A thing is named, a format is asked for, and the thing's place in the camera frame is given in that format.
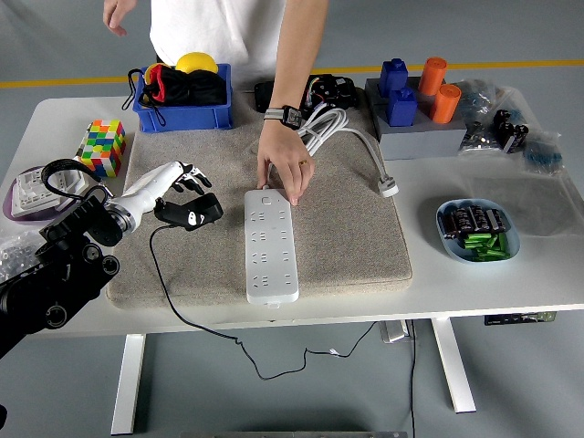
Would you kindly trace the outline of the person's left hand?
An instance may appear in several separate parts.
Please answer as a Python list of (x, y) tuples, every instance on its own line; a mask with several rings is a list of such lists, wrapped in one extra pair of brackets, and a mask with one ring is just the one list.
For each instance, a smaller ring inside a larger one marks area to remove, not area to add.
[(296, 206), (315, 173), (315, 162), (298, 136), (278, 120), (265, 120), (257, 152), (257, 188), (267, 185), (272, 164), (283, 183), (289, 202)]

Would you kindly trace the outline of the person's right hand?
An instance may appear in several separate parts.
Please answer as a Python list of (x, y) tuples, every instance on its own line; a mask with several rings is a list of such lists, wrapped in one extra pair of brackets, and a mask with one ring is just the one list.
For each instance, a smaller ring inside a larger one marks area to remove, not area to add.
[(122, 22), (137, 4), (137, 0), (105, 0), (102, 15), (103, 24), (117, 37), (125, 37), (127, 30), (122, 26)]

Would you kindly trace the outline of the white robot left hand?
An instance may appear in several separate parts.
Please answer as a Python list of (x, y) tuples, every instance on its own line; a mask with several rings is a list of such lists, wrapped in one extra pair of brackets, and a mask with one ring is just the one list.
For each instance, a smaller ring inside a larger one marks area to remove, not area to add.
[(109, 211), (120, 220), (122, 232), (131, 234), (140, 226), (142, 216), (154, 209), (156, 200), (172, 187), (179, 192), (180, 184), (199, 194), (204, 194), (202, 185), (212, 187), (206, 175), (193, 164), (168, 162), (142, 175), (121, 197), (110, 200)]

